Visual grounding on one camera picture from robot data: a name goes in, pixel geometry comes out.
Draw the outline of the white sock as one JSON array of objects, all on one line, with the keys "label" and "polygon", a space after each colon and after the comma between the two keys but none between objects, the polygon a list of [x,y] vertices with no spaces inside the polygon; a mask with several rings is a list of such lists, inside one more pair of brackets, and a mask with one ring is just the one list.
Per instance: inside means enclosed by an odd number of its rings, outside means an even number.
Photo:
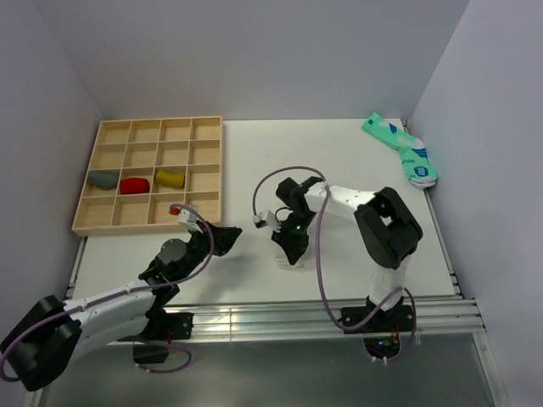
[{"label": "white sock", "polygon": [[274,261],[279,266],[284,267],[284,268],[295,268],[296,269],[296,268],[301,268],[303,266],[303,261],[300,260],[300,259],[297,260],[296,262],[294,262],[293,264],[291,264],[290,261],[288,260],[287,255],[284,252],[276,253]]}]

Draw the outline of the yellow sock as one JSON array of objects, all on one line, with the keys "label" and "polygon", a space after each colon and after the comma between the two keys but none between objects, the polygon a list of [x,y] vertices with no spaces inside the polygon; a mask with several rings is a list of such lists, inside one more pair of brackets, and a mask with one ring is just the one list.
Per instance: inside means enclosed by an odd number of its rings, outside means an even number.
[{"label": "yellow sock", "polygon": [[170,173],[166,170],[158,170],[155,175],[155,182],[160,187],[183,189],[185,175],[183,173]]}]

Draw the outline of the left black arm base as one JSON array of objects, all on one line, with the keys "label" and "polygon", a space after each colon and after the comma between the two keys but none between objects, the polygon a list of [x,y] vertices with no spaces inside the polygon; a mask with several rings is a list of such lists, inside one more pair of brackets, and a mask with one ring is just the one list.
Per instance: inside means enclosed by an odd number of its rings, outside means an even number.
[{"label": "left black arm base", "polygon": [[[192,353],[183,346],[177,347],[175,341],[190,339],[193,329],[193,314],[190,312],[166,313],[149,319],[143,331],[135,336],[137,344],[132,346],[132,359],[142,370],[166,373],[182,370],[192,362]],[[177,368],[161,371],[151,365],[163,364],[174,353],[184,353],[186,361]]]}]

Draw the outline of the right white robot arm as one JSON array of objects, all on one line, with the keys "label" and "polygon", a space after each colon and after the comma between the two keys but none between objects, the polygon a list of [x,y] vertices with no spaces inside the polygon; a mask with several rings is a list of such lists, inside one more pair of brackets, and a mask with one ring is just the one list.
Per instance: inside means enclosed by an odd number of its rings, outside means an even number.
[{"label": "right white robot arm", "polygon": [[290,210],[272,232],[271,240],[283,251],[283,260],[295,266],[309,247],[308,228],[320,211],[353,222],[371,259],[378,265],[367,301],[371,327],[383,331],[397,317],[403,300],[406,265],[423,237],[423,230],[395,189],[364,192],[329,185],[312,176],[302,183],[288,177],[276,196]]}]

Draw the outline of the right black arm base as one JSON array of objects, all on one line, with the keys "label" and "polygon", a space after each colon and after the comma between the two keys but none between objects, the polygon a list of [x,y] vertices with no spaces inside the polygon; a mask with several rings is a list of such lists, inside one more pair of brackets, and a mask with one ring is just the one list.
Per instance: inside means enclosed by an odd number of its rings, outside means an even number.
[{"label": "right black arm base", "polygon": [[343,330],[344,334],[377,334],[381,337],[364,337],[363,343],[367,353],[376,359],[389,361],[402,351],[400,335],[410,333],[409,341],[415,336],[417,328],[416,309],[400,300],[388,311],[378,310],[364,325],[355,331]]}]

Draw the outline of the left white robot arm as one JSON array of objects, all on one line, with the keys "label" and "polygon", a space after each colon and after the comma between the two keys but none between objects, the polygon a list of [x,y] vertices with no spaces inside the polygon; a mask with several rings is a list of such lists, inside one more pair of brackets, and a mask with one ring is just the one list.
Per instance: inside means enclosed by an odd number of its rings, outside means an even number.
[{"label": "left white robot arm", "polygon": [[212,257],[227,254],[242,234],[239,227],[201,224],[188,241],[164,242],[137,279],[101,295],[60,301],[39,300],[3,339],[1,364],[29,392],[56,380],[69,363],[121,339],[150,341],[166,331],[165,306],[180,292],[180,284],[201,272]]}]

